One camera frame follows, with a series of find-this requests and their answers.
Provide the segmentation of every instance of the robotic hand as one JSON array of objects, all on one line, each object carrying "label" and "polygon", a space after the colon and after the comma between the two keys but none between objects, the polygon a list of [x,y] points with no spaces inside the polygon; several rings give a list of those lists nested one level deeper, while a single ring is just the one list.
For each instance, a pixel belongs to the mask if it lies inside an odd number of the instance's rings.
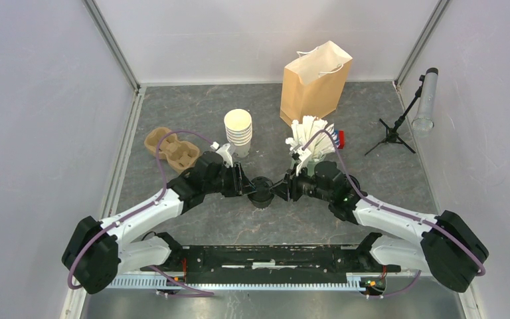
[{"label": "robotic hand", "polygon": [[[291,155],[297,163],[281,181],[273,184],[266,177],[249,181],[241,164],[232,162],[229,148],[226,144],[216,152],[205,152],[194,167],[167,184],[162,199],[159,192],[118,215],[101,221],[92,217],[81,220],[62,263],[74,268],[74,276],[90,294],[107,287],[117,274],[162,265],[171,254],[167,242],[160,237],[133,241],[152,227],[198,206],[206,195],[221,193],[225,197],[247,195],[259,208],[268,206],[275,195],[286,201],[297,201],[302,195],[326,201],[340,220],[375,227],[400,238],[371,233],[359,246],[367,250],[363,258],[380,265],[429,270],[444,286],[458,292],[466,291],[479,275],[478,270],[483,272],[481,264],[488,251],[455,213],[445,211],[435,216],[383,203],[361,192],[358,181],[352,176],[347,179],[332,161],[317,164],[315,174],[308,176],[303,148],[293,148]],[[124,219],[137,210],[139,214]],[[91,243],[100,232],[103,234]],[[88,249],[81,254],[85,246]],[[72,267],[77,258],[79,262]]]}]

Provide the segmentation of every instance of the bag handle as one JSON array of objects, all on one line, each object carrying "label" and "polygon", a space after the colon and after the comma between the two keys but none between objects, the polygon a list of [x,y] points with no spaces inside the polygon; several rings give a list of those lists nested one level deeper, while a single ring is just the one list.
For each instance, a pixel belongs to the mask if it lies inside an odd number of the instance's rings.
[{"label": "bag handle", "polygon": [[313,49],[312,51],[308,51],[308,52],[296,51],[296,54],[298,54],[298,58],[301,58],[301,57],[302,57],[302,55],[310,54],[310,53],[312,53],[313,51],[316,51],[317,49],[319,49],[319,47],[316,47],[316,48],[315,48],[315,49]]},{"label": "bag handle", "polygon": [[331,72],[319,72],[319,73],[318,73],[318,74],[319,74],[318,76],[322,76],[322,75],[324,75],[324,74],[331,74],[331,73],[338,72],[339,70],[341,70],[341,69],[343,68],[343,65],[342,65],[341,63],[339,63],[339,64],[338,64],[335,68],[336,68],[336,70],[333,70],[333,71],[331,71]]}]

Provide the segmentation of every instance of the black tripod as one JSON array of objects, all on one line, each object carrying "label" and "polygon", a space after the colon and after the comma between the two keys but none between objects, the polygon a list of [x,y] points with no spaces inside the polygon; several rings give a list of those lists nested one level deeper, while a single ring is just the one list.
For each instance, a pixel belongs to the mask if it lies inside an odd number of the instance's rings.
[{"label": "black tripod", "polygon": [[377,148],[382,143],[384,143],[384,144],[387,144],[387,143],[402,144],[403,146],[407,147],[408,150],[410,150],[410,152],[415,154],[414,149],[412,149],[406,142],[404,142],[404,140],[402,140],[402,138],[400,138],[400,134],[397,131],[400,128],[400,126],[404,123],[404,121],[406,120],[406,115],[408,115],[408,113],[412,109],[412,107],[415,104],[415,102],[417,102],[417,99],[419,99],[421,97],[421,91],[423,89],[424,76],[422,75],[419,80],[421,81],[421,85],[419,86],[419,88],[415,92],[414,99],[412,100],[412,102],[410,103],[410,106],[408,106],[408,108],[406,109],[404,114],[402,114],[402,116],[400,116],[400,118],[398,118],[398,120],[394,122],[394,127],[393,128],[388,126],[388,124],[386,124],[384,121],[382,121],[381,118],[379,118],[380,123],[382,123],[382,125],[386,128],[386,137],[383,140],[379,141],[367,153],[365,153],[365,156],[368,155],[368,153],[372,152],[373,149]]}]

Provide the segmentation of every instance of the brown paper bag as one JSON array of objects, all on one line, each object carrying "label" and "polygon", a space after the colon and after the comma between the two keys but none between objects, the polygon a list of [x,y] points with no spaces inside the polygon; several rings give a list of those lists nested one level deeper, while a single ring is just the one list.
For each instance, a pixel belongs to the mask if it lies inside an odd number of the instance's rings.
[{"label": "brown paper bag", "polygon": [[286,124],[302,116],[322,118],[337,108],[353,58],[331,41],[284,67],[280,118]]}]

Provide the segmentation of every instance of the white wall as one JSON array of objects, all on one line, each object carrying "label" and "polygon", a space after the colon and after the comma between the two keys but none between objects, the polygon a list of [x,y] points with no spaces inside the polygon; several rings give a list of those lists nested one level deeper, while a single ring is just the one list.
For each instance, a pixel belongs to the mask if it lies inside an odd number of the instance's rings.
[{"label": "white wall", "polygon": [[0,318],[58,318],[132,96],[81,1],[0,0]]},{"label": "white wall", "polygon": [[485,315],[510,318],[510,1],[452,1],[403,85],[406,102],[431,66],[435,127],[419,150],[441,209],[489,249],[487,276],[474,280]]},{"label": "white wall", "polygon": [[97,0],[142,83],[281,81],[328,40],[350,80],[394,79],[436,0]]}]

